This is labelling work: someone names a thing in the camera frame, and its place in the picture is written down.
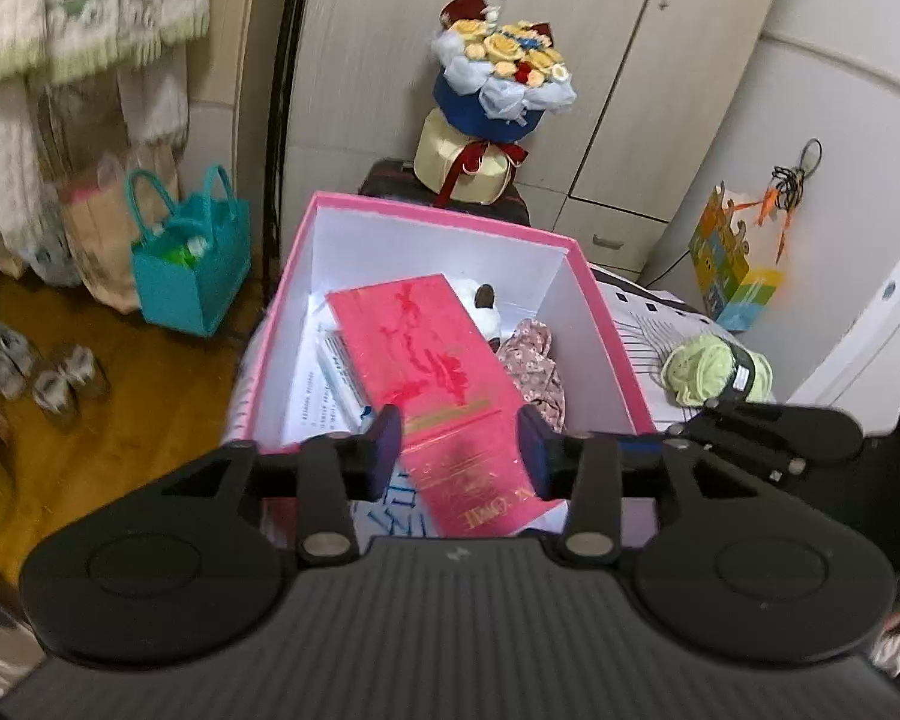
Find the blue wet wipes pack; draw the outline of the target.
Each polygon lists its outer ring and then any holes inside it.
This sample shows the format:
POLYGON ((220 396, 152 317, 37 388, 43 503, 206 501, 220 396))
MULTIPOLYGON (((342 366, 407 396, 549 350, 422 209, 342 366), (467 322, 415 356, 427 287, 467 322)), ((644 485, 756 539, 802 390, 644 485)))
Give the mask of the blue wet wipes pack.
POLYGON ((377 410, 368 403, 328 302, 323 296, 310 296, 281 440, 284 444, 302 444, 317 436, 336 440, 344 483, 356 484, 359 493, 379 493, 375 500, 351 500, 361 550, 374 536, 434 534, 418 491, 398 463, 383 483, 383 465, 374 460, 379 444, 364 440, 375 416, 377 410))

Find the purple white tube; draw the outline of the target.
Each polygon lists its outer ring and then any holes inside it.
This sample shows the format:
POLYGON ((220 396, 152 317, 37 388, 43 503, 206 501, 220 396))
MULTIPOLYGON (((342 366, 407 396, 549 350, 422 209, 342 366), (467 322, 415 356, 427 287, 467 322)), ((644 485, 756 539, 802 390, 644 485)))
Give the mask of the purple white tube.
POLYGON ((362 387, 351 355, 336 328, 320 327, 315 335, 317 361, 334 403, 353 433, 363 433, 374 421, 374 406, 362 387))

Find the pink floral cloth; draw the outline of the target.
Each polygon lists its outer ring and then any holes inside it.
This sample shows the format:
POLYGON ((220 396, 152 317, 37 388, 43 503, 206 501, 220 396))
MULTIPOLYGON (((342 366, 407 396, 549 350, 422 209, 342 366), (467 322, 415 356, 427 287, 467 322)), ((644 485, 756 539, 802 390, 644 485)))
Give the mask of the pink floral cloth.
POLYGON ((553 333, 546 323, 523 319, 500 344, 496 358, 526 405, 532 405, 555 433, 566 426, 566 390, 553 358, 553 333))

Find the red envelope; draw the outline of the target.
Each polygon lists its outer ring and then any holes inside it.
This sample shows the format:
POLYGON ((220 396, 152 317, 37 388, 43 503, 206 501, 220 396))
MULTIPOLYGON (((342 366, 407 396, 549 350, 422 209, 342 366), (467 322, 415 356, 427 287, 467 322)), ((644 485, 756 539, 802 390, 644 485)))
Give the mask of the red envelope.
POLYGON ((400 466, 440 536, 509 536, 557 507, 523 468, 525 401, 445 277, 341 289, 328 305, 370 405, 400 410, 400 466))

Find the white brown plush toy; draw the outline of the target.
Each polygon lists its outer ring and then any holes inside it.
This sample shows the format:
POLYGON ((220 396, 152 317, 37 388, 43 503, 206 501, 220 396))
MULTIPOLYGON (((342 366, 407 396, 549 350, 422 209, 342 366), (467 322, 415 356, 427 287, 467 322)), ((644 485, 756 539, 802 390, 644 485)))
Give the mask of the white brown plush toy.
POLYGON ((497 351, 502 343, 502 317, 496 307, 494 288, 471 278, 452 278, 450 288, 457 294, 482 338, 497 351))

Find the green yarn ball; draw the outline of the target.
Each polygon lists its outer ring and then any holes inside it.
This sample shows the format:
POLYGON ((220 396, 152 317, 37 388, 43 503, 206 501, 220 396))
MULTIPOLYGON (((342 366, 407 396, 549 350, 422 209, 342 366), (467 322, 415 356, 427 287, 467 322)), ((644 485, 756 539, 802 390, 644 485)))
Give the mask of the green yarn ball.
POLYGON ((772 400, 774 374, 763 355, 704 333, 671 351, 660 380, 678 405, 702 408, 710 400, 767 403, 772 400))

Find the striped pink table cloth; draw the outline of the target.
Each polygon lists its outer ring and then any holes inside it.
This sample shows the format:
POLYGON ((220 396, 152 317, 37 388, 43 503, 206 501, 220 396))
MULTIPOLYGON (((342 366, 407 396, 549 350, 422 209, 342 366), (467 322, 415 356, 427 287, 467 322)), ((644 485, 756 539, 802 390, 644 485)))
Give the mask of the striped pink table cloth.
MULTIPOLYGON (((676 405, 663 388, 660 377, 663 362, 676 346, 691 338, 717 335, 726 340, 730 335, 709 317, 671 299, 670 294, 645 291, 639 284, 601 266, 595 266, 592 273, 649 407, 653 429, 661 433, 677 422, 688 421, 696 411, 676 405)), ((313 335, 317 333, 315 319, 320 310, 322 303, 318 299, 307 299, 304 330, 289 353, 263 353, 268 322, 261 323, 251 335, 230 397, 226 429, 222 434, 226 442, 255 437, 250 431, 251 395, 253 387, 263 380, 258 372, 263 361, 278 369, 289 382, 289 390, 274 408, 274 413, 283 418, 278 437, 271 442, 274 447, 295 444, 315 434, 342 431, 346 427, 318 367, 313 335)))

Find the colourful paper gift bag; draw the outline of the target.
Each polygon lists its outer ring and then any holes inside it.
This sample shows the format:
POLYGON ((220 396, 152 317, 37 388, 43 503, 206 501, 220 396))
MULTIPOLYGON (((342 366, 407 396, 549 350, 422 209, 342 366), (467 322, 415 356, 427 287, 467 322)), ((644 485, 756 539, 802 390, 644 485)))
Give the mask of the colourful paper gift bag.
POLYGON ((763 200, 723 182, 710 192, 689 253, 707 314, 724 330, 746 332, 774 298, 784 279, 784 231, 785 213, 763 200))

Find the pink storage box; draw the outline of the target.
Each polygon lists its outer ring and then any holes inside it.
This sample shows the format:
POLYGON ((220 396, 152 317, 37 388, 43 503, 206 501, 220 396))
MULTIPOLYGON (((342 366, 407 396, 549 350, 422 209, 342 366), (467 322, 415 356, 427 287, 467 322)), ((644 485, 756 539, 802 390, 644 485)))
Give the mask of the pink storage box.
POLYGON ((572 433, 640 434, 652 415, 598 283, 571 239, 455 211, 320 192, 233 390, 227 433, 281 450, 344 427, 317 362, 340 333, 374 406, 403 417, 403 451, 356 527, 379 535, 511 535, 553 510, 517 447, 520 390, 455 294, 493 290, 497 328, 537 320, 572 433))

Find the teal woven basket bag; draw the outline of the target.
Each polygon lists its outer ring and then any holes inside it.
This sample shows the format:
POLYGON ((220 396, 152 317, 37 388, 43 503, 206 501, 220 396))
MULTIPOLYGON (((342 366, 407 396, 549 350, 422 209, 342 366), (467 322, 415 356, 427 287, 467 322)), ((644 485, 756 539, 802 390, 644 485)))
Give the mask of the teal woven basket bag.
POLYGON ((128 172, 125 195, 139 231, 131 268, 142 317, 175 332, 212 337, 250 271, 248 203, 235 197, 229 173, 219 164, 206 171, 203 188, 180 203, 146 169, 128 172), (164 202, 167 216, 159 223, 142 218, 139 184, 164 202))

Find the slipper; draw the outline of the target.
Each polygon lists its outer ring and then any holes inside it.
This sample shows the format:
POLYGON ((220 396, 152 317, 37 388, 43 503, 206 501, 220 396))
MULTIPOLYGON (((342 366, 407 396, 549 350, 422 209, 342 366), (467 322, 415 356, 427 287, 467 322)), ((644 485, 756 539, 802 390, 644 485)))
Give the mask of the slipper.
POLYGON ((84 400, 105 400, 109 393, 110 382, 102 362, 84 344, 64 348, 61 355, 43 364, 32 380, 35 405, 61 431, 76 424, 84 400))
POLYGON ((0 397, 14 401, 27 392, 40 367, 40 353, 22 333, 0 322, 0 397))

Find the brown paper bag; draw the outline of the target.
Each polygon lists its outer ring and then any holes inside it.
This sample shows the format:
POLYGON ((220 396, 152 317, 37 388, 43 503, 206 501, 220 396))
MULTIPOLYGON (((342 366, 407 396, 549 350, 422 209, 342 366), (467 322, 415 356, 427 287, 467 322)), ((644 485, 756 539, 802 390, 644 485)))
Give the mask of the brown paper bag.
POLYGON ((180 197, 175 156, 168 143, 142 145, 125 153, 105 153, 62 189, 61 218, 69 252, 92 298, 120 314, 139 309, 131 266, 131 244, 141 238, 126 202, 125 177, 142 167, 180 197))

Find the beige wardrobe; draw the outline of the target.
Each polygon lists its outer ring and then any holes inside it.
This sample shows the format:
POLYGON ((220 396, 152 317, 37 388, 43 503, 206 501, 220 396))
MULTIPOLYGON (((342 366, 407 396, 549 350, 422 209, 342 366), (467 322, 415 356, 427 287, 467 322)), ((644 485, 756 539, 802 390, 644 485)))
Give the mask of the beige wardrobe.
POLYGON ((724 120, 772 0, 215 0, 235 62, 238 192, 279 255, 318 190, 413 158, 468 199, 504 174, 592 262, 649 260, 724 120))

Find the hanging white green garment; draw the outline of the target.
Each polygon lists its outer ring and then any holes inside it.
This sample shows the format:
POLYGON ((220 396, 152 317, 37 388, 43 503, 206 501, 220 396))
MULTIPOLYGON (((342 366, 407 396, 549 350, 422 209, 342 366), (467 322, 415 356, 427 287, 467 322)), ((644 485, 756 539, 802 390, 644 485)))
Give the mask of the hanging white green garment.
POLYGON ((211 0, 0 0, 0 236, 32 260, 50 236, 30 93, 116 71, 136 80, 206 36, 211 0))

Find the items hanging on wall hook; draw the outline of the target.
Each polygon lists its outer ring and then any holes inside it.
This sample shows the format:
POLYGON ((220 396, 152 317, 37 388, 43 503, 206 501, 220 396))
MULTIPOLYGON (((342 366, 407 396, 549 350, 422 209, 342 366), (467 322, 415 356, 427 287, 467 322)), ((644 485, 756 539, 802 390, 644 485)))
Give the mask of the items hanging on wall hook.
POLYGON ((823 156, 824 146, 820 138, 809 138, 795 166, 775 166, 772 169, 770 183, 759 202, 758 224, 767 220, 781 223, 775 246, 776 262, 780 262, 784 256, 795 211, 805 196, 806 181, 818 171, 823 156))

